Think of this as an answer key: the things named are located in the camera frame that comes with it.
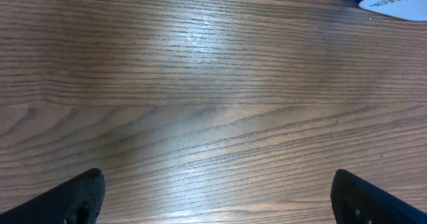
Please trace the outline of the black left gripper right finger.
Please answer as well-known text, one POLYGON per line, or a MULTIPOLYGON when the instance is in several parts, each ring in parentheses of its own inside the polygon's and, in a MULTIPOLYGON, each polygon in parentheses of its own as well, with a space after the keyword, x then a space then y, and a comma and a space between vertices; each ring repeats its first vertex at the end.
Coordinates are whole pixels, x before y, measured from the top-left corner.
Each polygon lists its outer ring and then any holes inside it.
POLYGON ((337 224, 426 224, 426 213, 339 169, 330 193, 337 224))

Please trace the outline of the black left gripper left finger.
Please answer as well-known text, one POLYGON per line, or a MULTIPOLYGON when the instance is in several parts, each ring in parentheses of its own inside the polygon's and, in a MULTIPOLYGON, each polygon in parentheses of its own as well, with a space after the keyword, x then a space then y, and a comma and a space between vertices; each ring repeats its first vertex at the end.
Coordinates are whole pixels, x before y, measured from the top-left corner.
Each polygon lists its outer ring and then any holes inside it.
POLYGON ((1 224, 95 224, 105 196, 100 169, 86 172, 1 214, 1 224))

